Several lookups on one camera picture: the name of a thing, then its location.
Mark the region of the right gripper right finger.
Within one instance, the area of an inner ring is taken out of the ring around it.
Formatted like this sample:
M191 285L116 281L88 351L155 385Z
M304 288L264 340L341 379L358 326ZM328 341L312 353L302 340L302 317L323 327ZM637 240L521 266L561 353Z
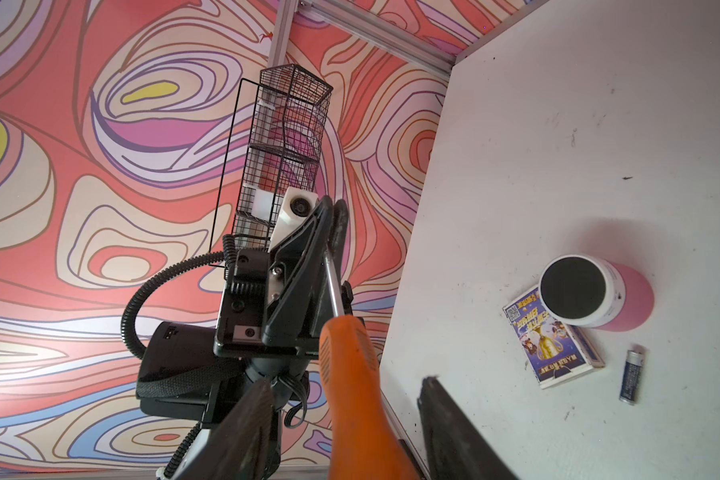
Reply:
M423 379L417 405L432 479L516 479L436 377Z

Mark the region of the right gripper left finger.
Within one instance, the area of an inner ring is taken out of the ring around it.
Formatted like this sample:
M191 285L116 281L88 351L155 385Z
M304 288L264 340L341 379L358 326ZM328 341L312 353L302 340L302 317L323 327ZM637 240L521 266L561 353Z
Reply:
M254 383L176 479L264 479L273 407L270 382Z

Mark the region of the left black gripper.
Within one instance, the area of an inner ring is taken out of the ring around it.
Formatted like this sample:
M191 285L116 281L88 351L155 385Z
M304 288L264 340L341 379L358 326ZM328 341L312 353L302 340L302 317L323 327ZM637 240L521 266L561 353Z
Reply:
M217 321L219 357L318 357L320 330L331 318L324 263L328 244L348 312L348 283L341 281L349 228L344 199L318 197L306 221L273 251L223 247L226 286Z

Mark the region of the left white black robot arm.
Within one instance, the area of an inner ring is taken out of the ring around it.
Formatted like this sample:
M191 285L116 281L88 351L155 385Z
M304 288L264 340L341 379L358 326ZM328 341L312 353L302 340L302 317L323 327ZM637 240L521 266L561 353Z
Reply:
M165 479L267 479L279 468L284 430L306 420L308 366L321 330L351 310L352 290L340 275L349 209L329 197L283 207L297 223L271 249L226 235L220 251L147 280L122 314L121 339L140 362L141 410L193 422L162 470ZM164 321L141 341L136 320L147 299L205 266L225 274L216 325Z

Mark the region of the orange handled screwdriver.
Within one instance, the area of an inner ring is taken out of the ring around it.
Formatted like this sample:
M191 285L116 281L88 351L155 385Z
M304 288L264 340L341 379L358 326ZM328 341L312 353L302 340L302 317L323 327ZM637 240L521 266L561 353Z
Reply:
M384 410L367 329L344 309L333 254L323 254L334 317L322 327L319 371L332 415L331 479L418 479Z

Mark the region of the AAA battery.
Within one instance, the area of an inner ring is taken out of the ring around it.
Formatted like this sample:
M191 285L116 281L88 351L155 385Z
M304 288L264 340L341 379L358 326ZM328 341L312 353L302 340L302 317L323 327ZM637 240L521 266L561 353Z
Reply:
M637 403L638 389L645 361L645 349L634 345L626 353L621 378L619 400L634 406Z

